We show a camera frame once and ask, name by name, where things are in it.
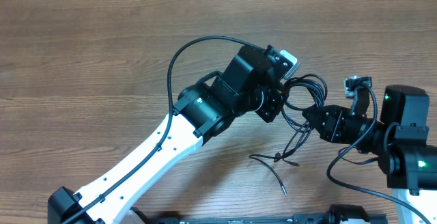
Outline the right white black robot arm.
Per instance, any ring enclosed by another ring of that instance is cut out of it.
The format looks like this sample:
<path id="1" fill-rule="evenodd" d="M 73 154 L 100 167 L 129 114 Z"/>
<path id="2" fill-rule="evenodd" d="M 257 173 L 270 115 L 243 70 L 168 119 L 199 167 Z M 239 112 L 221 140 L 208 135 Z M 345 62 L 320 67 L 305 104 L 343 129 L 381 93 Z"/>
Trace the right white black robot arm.
<path id="1" fill-rule="evenodd" d="M 326 171 L 335 184 L 392 201 L 400 223 L 436 221 L 436 147 L 427 144 L 429 96 L 418 87 L 389 85 L 382 108 L 366 84 L 348 84 L 354 92 L 351 107 L 309 107 L 303 117 L 330 143 L 344 144 Z M 350 150 L 376 155 L 391 195 L 334 178 L 333 167 Z"/>

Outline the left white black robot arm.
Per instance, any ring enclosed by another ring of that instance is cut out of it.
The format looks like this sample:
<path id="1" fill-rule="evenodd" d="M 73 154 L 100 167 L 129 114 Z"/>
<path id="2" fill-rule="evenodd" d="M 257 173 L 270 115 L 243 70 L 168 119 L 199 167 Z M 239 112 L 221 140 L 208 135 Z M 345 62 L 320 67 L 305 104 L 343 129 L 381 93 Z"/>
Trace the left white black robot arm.
<path id="1" fill-rule="evenodd" d="M 224 72 L 184 89 L 158 128 L 114 168 L 77 192 L 48 199 L 49 223 L 121 223 L 137 200 L 184 157 L 246 112 L 272 122 L 288 97 L 281 81 L 300 62 L 285 50 L 242 46 Z"/>

